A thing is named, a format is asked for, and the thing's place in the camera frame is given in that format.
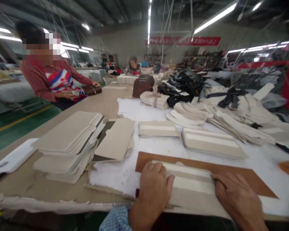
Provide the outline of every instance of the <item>brown leather wallet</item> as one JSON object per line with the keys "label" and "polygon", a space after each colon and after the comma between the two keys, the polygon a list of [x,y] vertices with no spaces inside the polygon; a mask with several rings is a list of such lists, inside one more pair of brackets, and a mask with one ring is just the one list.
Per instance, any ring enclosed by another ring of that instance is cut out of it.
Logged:
{"label": "brown leather wallet", "polygon": [[133,97],[140,98],[145,91],[152,91],[154,86],[154,77],[151,75],[141,74],[134,82]]}
{"label": "brown leather wallet", "polygon": [[87,96],[96,95],[102,93],[101,87],[95,87],[92,84],[83,86],[83,90],[87,93]]}

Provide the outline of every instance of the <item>ceiling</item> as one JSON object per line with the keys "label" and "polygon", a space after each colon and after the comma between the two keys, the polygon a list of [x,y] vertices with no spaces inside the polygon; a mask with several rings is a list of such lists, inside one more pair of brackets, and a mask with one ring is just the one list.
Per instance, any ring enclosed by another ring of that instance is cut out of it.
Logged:
{"label": "ceiling", "polygon": [[[210,18],[232,1],[192,0],[193,18]],[[246,0],[239,0],[234,12],[225,20],[258,28],[276,29],[276,25],[289,25],[289,0],[264,0],[259,9],[251,12],[259,1],[248,0],[243,17],[237,22],[246,3]],[[15,22],[28,20],[48,30],[75,37],[76,31],[85,33],[82,23],[87,23],[92,33],[99,33],[107,27],[119,28],[119,25],[147,21],[148,6],[149,0],[0,0],[0,27],[13,30]],[[174,0],[171,18],[177,19],[180,12],[180,19],[188,20],[190,10],[190,0]],[[161,20],[163,15],[166,18],[168,12],[167,0],[153,0],[151,17],[155,21]]]}

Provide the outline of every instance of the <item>dark hair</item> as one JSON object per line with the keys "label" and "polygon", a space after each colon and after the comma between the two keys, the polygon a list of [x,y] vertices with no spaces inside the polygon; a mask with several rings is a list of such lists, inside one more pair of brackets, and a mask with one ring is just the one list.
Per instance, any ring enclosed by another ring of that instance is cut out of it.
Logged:
{"label": "dark hair", "polygon": [[22,43],[24,44],[46,44],[45,33],[42,29],[28,21],[20,21],[15,27]]}
{"label": "dark hair", "polygon": [[137,63],[137,57],[136,57],[136,56],[132,56],[132,57],[129,59],[129,62],[131,62],[132,60],[133,60],[135,63]]}

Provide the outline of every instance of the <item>blue checkered sleeve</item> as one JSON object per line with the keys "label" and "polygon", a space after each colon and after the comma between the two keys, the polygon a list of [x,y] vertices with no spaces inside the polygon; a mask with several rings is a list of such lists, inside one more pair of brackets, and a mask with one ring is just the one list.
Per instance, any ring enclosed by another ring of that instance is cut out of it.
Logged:
{"label": "blue checkered sleeve", "polygon": [[128,207],[114,207],[100,226],[99,231],[132,231],[128,225]]}

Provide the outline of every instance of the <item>red banner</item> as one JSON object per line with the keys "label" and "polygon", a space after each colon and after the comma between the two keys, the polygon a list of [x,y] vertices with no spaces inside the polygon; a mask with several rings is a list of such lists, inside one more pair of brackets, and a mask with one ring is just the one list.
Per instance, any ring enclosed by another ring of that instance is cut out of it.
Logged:
{"label": "red banner", "polygon": [[219,41],[221,40],[221,37],[194,37],[192,41],[192,37],[189,37],[181,42],[178,43],[178,41],[182,39],[182,37],[172,37],[167,36],[164,37],[163,40],[160,36],[150,38],[150,44],[152,45],[158,45],[164,43],[166,46],[171,45],[178,45],[178,46],[217,46],[219,44]]}

